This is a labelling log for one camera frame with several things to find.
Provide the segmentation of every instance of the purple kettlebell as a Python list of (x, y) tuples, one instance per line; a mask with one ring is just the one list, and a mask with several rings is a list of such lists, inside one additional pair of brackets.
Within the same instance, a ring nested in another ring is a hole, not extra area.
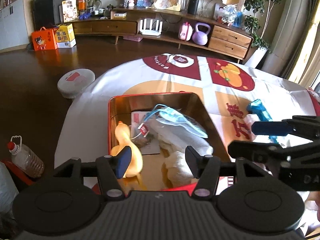
[[(198, 30), (198, 26), (204, 26), (208, 28), (208, 31), (206, 33), (201, 32)], [(206, 45), (208, 42), (208, 34), (211, 30), (210, 25), (206, 24), (206, 23), (197, 23), (195, 26), (195, 33), (192, 36), (192, 40), (194, 41), (194, 43), (198, 44), (198, 45)]]

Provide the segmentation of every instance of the drawer handle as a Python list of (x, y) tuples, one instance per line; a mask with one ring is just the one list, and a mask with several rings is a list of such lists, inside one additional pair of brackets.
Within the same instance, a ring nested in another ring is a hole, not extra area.
[(232, 47), (229, 47), (229, 46), (226, 46), (226, 45), (225, 45), (225, 47), (226, 47), (226, 48), (228, 48), (228, 49), (232, 49), (232, 50), (233, 50), (233, 48), (232, 48)]
[(238, 39), (238, 37), (236, 37), (236, 36), (233, 36), (233, 35), (230, 35), (230, 34), (229, 34), (229, 36), (232, 37), (232, 38)]

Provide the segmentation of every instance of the red bottle cap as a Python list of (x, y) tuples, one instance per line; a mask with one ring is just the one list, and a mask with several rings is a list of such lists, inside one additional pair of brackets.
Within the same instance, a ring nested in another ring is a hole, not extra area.
[(9, 151), (12, 151), (15, 146), (16, 144), (14, 142), (8, 142), (7, 144), (7, 148), (9, 149)]

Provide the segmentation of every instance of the teapot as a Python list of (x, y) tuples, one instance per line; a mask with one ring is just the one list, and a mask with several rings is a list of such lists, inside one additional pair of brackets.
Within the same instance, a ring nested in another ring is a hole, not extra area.
[[(199, 31), (198, 26), (204, 26), (208, 28), (208, 31), (206, 33)], [(208, 34), (211, 30), (210, 25), (206, 23), (197, 23), (195, 26), (195, 33), (192, 36), (192, 40), (194, 43), (198, 45), (206, 45), (208, 42)]]
[(113, 10), (113, 8), (114, 6), (109, 4), (104, 11), (104, 17), (111, 18), (111, 11)]

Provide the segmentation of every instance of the white wifi router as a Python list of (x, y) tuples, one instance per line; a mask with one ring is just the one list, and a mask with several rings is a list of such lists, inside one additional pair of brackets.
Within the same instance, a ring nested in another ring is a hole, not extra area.
[(150, 26), (149, 29), (146, 29), (146, 25), (147, 25), (147, 19), (144, 20), (140, 20), (140, 33), (142, 35), (151, 35), (151, 36), (159, 36), (161, 34), (162, 31), (162, 22), (160, 22), (160, 26), (159, 26), (159, 20), (157, 20), (156, 22), (156, 29), (152, 30), (152, 22), (153, 20), (150, 20)]

